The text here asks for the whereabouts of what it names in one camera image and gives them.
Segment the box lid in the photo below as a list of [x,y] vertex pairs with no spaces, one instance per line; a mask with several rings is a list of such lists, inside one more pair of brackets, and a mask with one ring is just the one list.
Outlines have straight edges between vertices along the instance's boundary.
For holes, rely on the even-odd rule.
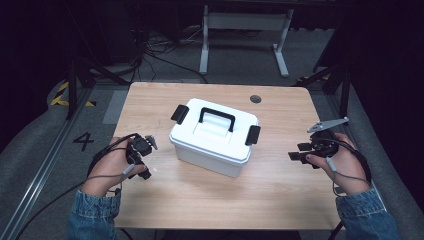
[[171,119],[177,121],[171,142],[235,164],[247,162],[260,130],[255,115],[196,98]]

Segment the hand-mounted device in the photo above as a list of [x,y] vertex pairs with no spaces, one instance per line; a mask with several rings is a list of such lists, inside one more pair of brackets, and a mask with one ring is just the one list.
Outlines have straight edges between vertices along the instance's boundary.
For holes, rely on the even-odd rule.
[[[353,155],[355,155],[355,157],[359,160],[362,165],[362,168],[365,171],[366,180],[368,182],[371,182],[371,171],[369,169],[365,157],[348,143],[339,141],[334,132],[330,129],[348,121],[349,119],[345,117],[343,119],[316,123],[314,126],[307,130],[308,133],[313,133],[310,136],[311,142],[299,143],[297,145],[297,147],[299,148],[299,152],[288,153],[290,159],[292,161],[301,161],[302,164],[311,164],[306,160],[306,155],[313,154],[325,158],[332,171],[336,172],[337,169],[335,168],[331,157],[337,153],[337,151],[339,150],[339,146],[342,146],[348,149]],[[319,168],[314,164],[311,165],[314,169]]]
[[[125,155],[127,158],[127,162],[128,164],[130,164],[130,166],[124,170],[123,172],[124,175],[130,172],[135,165],[144,164],[144,162],[141,160],[141,157],[147,156],[150,153],[152,153],[152,147],[155,150],[158,149],[155,138],[152,135],[147,135],[145,136],[145,138],[143,138],[137,133],[130,134],[128,136],[120,138],[118,141],[103,148],[100,152],[94,155],[93,161],[91,162],[90,167],[88,168],[87,176],[90,175],[94,166],[100,161],[100,159],[102,159],[111,151],[121,149],[121,148],[116,148],[116,146],[118,146],[118,144],[120,144],[121,142],[132,137],[134,138],[128,142],[127,147],[125,148]],[[139,173],[138,176],[142,177],[144,180],[147,180],[150,178],[151,173],[149,169],[147,168],[147,166],[146,166],[146,170]]]

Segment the white metal stand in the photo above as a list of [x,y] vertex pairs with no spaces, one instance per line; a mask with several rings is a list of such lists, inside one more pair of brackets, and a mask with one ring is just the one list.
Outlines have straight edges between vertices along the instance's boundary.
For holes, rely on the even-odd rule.
[[292,15],[293,10],[288,10],[287,14],[209,13],[206,5],[203,12],[203,46],[199,72],[206,74],[208,71],[209,29],[270,30],[281,31],[280,41],[278,44],[273,44],[273,50],[281,76],[288,77],[289,72],[281,51],[290,27]]

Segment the person's left hand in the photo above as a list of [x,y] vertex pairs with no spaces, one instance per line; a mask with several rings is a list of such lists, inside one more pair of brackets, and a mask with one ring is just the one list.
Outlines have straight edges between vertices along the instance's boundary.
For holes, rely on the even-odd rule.
[[[117,140],[119,140],[119,138],[114,137],[110,143],[112,144]],[[100,161],[93,167],[93,170],[91,171],[88,178],[103,175],[119,176],[97,177],[89,179],[81,188],[82,192],[93,196],[104,197],[111,187],[119,184],[121,181],[124,181],[128,176],[138,174],[146,170],[145,165],[135,165],[134,169],[132,169],[129,174],[126,176],[122,175],[122,172],[129,166],[125,156],[125,148],[127,147],[128,141],[129,140],[122,141],[115,147],[118,149],[111,151],[102,159],[100,159]]]

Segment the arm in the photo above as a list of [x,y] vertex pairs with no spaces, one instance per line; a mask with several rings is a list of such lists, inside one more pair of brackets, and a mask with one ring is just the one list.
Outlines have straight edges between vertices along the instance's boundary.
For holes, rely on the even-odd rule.
[[[353,146],[346,135],[336,136]],[[346,196],[336,198],[336,205],[347,239],[400,239],[395,220],[384,208],[377,191],[364,181],[364,170],[349,150],[340,147],[332,157],[337,172],[344,176],[333,172],[324,158],[307,155],[306,159],[321,167],[346,192]]]
[[[112,138],[111,143],[116,140],[118,138]],[[126,148],[127,144],[128,141],[123,141],[116,148]],[[106,197],[106,193],[127,176],[145,170],[144,165],[136,165],[128,175],[122,175],[128,166],[124,149],[110,152],[94,166],[75,195],[66,239],[116,239],[114,218],[119,213],[121,194]]]

